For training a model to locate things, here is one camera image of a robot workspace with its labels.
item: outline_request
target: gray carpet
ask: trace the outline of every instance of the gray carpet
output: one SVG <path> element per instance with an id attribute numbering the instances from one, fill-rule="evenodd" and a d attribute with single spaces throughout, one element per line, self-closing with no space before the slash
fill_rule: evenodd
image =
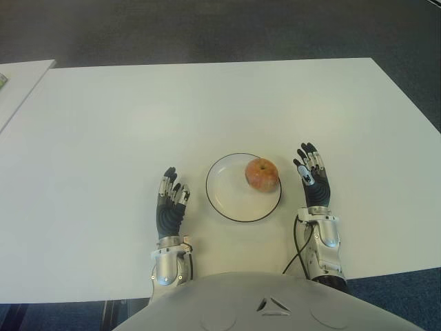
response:
<path id="1" fill-rule="evenodd" d="M 372 57 L 440 130 L 440 27 L 441 10 L 426 0 L 0 0 L 0 63 Z M 350 286 L 361 299 L 441 330 L 440 269 Z M 98 330 L 102 305 L 31 305 L 21 330 Z M 7 309 L 0 305 L 0 323 Z"/>

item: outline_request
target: white tabletop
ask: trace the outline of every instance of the white tabletop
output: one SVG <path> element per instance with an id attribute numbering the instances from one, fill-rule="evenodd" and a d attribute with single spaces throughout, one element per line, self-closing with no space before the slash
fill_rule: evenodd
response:
<path id="1" fill-rule="evenodd" d="M 169 166 L 192 190 L 181 234 L 196 277 L 281 272 L 307 141 L 348 278 L 441 265 L 440 133 L 371 59 L 52 69 L 0 134 L 0 301 L 150 296 Z M 235 223 L 209 204 L 207 172 L 232 152 L 277 165 L 283 195 L 266 219 Z"/>
<path id="2" fill-rule="evenodd" d="M 54 64 L 54 60 L 0 64 L 0 73 L 8 78 L 0 90 L 0 132 Z"/>

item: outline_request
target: apple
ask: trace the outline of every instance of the apple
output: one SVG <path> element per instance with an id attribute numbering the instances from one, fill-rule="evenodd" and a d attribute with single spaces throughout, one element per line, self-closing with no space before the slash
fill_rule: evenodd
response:
<path id="1" fill-rule="evenodd" d="M 278 186 L 277 168 L 266 159 L 250 161 L 245 169 L 245 177 L 251 187 L 261 192 L 270 192 Z"/>

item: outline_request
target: black cable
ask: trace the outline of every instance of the black cable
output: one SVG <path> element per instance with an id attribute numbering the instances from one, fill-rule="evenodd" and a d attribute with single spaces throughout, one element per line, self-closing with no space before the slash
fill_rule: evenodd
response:
<path id="1" fill-rule="evenodd" d="M 300 263 L 302 264 L 302 268 L 303 268 L 303 272 L 305 273 L 305 277 L 306 277 L 306 279 L 309 279 L 308 271 L 306 270 L 305 264 L 303 263 L 302 255 L 300 254 L 301 251 L 298 250 L 297 235 L 296 235 L 297 222 L 298 222 L 298 215 L 296 215 L 296 220 L 294 221 L 294 245 L 296 246 L 296 250 L 297 250 L 297 252 L 299 252 L 298 259 L 300 260 Z M 311 233 L 309 234 L 308 241 L 309 241 L 310 238 L 312 237 L 312 231 L 313 231 L 313 229 L 311 228 Z"/>
<path id="2" fill-rule="evenodd" d="M 437 6 L 438 8 L 441 8 L 441 5 L 436 0 L 427 0 L 427 1 Z"/>
<path id="3" fill-rule="evenodd" d="M 190 281 L 191 281 L 193 280 L 193 258 L 191 253 L 188 254 L 188 259 L 190 261 Z"/>
<path id="4" fill-rule="evenodd" d="M 294 245 L 296 246 L 296 250 L 297 250 L 297 254 L 294 255 L 294 257 L 291 259 L 291 261 L 287 264 L 286 268 L 283 270 L 282 274 L 286 273 L 286 271 L 288 270 L 288 268 L 291 266 L 291 264 L 294 262 L 294 260 L 296 259 L 296 257 L 299 257 L 300 262 L 302 263 L 302 267 L 303 267 L 303 272 L 305 273 L 305 276 L 307 279 L 309 279 L 309 275 L 307 274 L 306 268 L 305 268 L 305 264 L 303 263 L 303 259 L 300 255 L 300 253 L 306 248 L 307 244 L 309 243 L 309 241 L 311 240 L 312 237 L 312 229 L 311 229 L 311 233 L 309 233 L 309 237 L 308 240 L 306 241 L 306 243 L 303 245 L 302 249 L 299 250 L 298 249 L 298 245 L 297 245 L 297 236 L 296 236 L 296 226 L 297 226 L 297 221 L 298 221 L 298 215 L 296 216 L 296 220 L 294 221 L 294 229 L 293 229 L 293 234 L 294 234 Z"/>
<path id="5" fill-rule="evenodd" d="M 192 245 L 190 245 L 189 243 L 184 243 L 184 242 L 182 242 L 184 245 L 187 245 L 188 247 L 190 247 L 190 252 L 193 252 L 193 246 Z"/>
<path id="6" fill-rule="evenodd" d="M 192 280 L 193 279 L 193 258 L 192 258 L 193 246 L 191 246 L 189 243 L 184 243 L 184 242 L 182 243 L 190 248 L 190 253 L 188 253 L 188 260 L 190 262 L 190 280 Z"/>

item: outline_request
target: white plate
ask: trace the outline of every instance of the white plate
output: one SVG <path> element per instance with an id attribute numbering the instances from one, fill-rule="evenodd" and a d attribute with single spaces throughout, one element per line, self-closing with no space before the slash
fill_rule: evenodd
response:
<path id="1" fill-rule="evenodd" d="M 256 155 L 236 153 L 218 160 L 207 175 L 207 196 L 220 214 L 238 222 L 253 222 L 262 219 L 276 209 L 282 186 L 277 190 L 259 192 L 252 188 L 245 177 L 247 164 Z"/>

